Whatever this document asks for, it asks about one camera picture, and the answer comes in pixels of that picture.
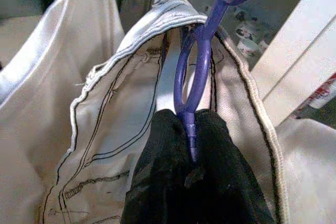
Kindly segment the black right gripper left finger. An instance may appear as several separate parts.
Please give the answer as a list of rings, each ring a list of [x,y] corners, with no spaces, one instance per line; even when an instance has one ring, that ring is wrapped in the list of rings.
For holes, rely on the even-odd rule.
[[[155,112],[126,194],[122,224],[194,224],[184,186],[189,172],[181,121],[171,110]]]

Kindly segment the white printed ceramic mug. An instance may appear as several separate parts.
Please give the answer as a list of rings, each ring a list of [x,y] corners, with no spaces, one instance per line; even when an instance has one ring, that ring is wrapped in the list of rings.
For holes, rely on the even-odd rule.
[[[259,46],[249,39],[240,39],[237,48],[246,58],[256,57],[259,53]]]

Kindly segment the white red printed package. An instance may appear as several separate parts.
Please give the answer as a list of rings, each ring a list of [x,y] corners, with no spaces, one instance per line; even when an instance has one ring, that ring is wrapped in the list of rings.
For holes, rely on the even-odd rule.
[[[308,118],[320,111],[336,97],[336,79],[330,79],[320,86],[300,108],[296,110],[296,118]]]

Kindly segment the white t-shirt black letters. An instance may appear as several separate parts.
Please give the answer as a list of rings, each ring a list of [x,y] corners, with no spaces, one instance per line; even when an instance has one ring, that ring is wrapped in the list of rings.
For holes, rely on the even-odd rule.
[[[116,0],[55,0],[0,72],[0,224],[34,224],[71,150],[70,105],[124,31]]]

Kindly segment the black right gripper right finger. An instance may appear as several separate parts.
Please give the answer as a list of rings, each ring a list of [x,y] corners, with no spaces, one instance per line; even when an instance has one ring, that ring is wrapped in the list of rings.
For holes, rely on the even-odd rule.
[[[211,110],[196,114],[197,141],[205,168],[203,224],[275,224],[248,162],[226,122]]]

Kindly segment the purple plastic clothes hanger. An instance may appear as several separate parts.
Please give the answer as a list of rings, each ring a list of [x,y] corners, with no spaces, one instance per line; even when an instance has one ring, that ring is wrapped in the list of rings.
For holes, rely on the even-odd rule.
[[[240,5],[248,0],[215,0],[211,12],[203,25],[197,25],[189,31],[181,49],[174,78],[174,108],[181,119],[187,138],[187,147],[192,164],[198,162],[196,143],[195,111],[202,98],[211,58],[211,40],[230,6]],[[194,43],[197,43],[195,75],[186,102],[183,101],[183,81],[188,56]]]

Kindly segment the plain white t-shirt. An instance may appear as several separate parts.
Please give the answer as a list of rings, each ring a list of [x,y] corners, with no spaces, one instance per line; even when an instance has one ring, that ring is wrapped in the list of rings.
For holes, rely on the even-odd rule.
[[[161,0],[117,53],[89,72],[70,106],[71,146],[38,224],[116,224],[155,111],[173,109],[181,31],[204,23],[187,0]],[[226,31],[213,54],[200,109],[226,121],[278,224],[336,224],[336,130],[310,119],[274,128],[247,61]]]

